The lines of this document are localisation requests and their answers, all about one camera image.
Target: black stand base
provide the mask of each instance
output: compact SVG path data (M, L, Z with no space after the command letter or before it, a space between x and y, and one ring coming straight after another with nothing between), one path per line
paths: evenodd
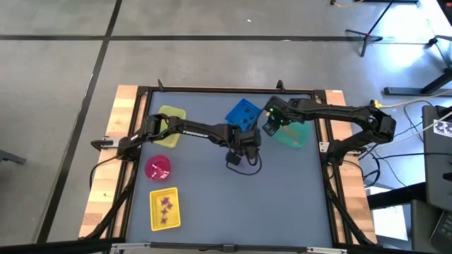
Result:
M385 87L385 95L409 95L409 96L429 96L437 95L442 92L446 92L450 89L439 89L445 84L452 81L452 69L444 69L444 74L440 75L436 80L430 82L423 88L409 88L409 87ZM441 97L452 97L452 92L445 95L440 95Z
M411 202L411 200L427 202L425 182L367 196L371 210L402 205Z
M358 32L358 31L350 30L350 29L347 29L346 32L354 33L357 35L364 35L364 38L363 38L364 44L362 45L361 55L360 55L361 57L363 57L366 54L366 49L367 49L367 45L369 42L379 42L383 39L382 36L373 36L373 35L370 35L365 32Z
M10 162L15 162L17 164L21 164L23 165L25 163L25 161L27 159L24 159L22 157L19 157L17 155L13 155L9 152L5 152L3 150L0 150L0 162L4 160L4 161L10 161Z

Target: gray floor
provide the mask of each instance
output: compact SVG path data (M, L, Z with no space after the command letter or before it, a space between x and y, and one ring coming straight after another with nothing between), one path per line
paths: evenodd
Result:
M369 29L386 6L328 2L124 0L114 34L343 36L346 28ZM446 67L437 47L422 44L437 33L432 17L441 15L437 6L426 11L425 2L395 4L376 29L385 40L364 58L357 53L361 44L349 42L110 42L49 240L78 235L98 157L89 142L105 133L119 84L155 85L160 78L166 85L274 87L282 79L287 87L343 90L349 105L403 102L413 98L383 96L382 88L422 87ZM103 35L113 6L114 0L0 0L0 34ZM100 43L0 41L0 149L28 158L23 167L0 164L0 245L33 241ZM447 51L448 44L440 48ZM414 122L421 107L408 107ZM386 111L398 121L397 131L409 127L401 108ZM412 138L379 153L419 151L422 143ZM405 184L424 180L422 162L390 161ZM362 166L366 172L375 167L370 159ZM400 186L384 163L379 182Z

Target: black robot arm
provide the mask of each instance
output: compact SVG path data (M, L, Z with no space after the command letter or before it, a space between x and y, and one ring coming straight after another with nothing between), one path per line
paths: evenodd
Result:
M167 128L160 132L163 123ZM259 129L242 131L239 126L219 123L213 126L180 119L177 116L165 114L153 114L145 118L142 128L132 138L122 138L119 141L117 155L121 159L133 160L136 158L136 147L145 142L163 140L172 134L192 135L206 138L220 147L229 149L226 160L238 165L242 156L255 159L261 146Z
M319 104L311 99L290 99L288 102L272 96L264 108L268 113L264 131L272 136L281 126L292 122L304 123L314 119L330 119L356 123L362 131L344 140L332 140L326 151L328 162L341 165L352 150L361 150L369 143L389 143L394 138L396 120L371 107L345 107Z

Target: tripod leg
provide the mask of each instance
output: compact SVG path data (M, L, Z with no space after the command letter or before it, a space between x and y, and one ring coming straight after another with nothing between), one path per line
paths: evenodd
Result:
M368 42L369 42L369 36L366 35L366 37L364 37L364 44L362 45L361 57L364 57L364 55L366 54L366 48L367 48Z
M358 31L355 31L355 30L350 30L350 29L346 29L345 30L346 32L351 32L351 33L355 33L355 34L357 34L357 35L367 35L367 33L365 33L365 32L358 32Z

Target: pink container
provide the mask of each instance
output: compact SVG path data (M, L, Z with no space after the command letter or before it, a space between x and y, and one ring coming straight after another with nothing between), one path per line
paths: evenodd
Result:
M163 181L170 177L171 162L164 155L155 155L148 159L144 166L146 176L154 181Z

